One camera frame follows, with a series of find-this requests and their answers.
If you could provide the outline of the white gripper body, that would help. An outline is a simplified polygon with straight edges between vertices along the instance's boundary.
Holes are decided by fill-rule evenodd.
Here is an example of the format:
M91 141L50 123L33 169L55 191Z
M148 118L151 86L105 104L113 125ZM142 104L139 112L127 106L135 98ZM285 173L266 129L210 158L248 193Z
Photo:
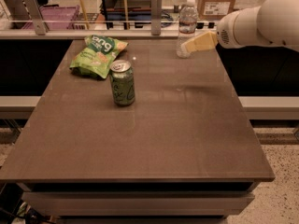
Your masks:
M218 22L216 35L222 47L226 49L239 49L244 47L244 44L237 39L235 28L241 14L241 11L229 13Z

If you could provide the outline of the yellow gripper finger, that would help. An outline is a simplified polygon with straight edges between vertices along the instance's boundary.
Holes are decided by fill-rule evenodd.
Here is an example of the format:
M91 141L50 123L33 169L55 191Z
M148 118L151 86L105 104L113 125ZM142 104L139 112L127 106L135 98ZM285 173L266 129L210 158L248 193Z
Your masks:
M217 36L214 32L207 31L197 35L181 45L181 49L187 53L204 51L216 48L218 44Z

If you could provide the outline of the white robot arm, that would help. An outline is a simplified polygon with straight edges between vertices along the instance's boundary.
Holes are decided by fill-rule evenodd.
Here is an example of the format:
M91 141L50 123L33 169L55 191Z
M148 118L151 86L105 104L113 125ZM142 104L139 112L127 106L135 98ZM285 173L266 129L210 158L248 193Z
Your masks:
M215 32L205 32L180 45L186 53L216 48L284 47L299 51L299 0L265 0L223 17Z

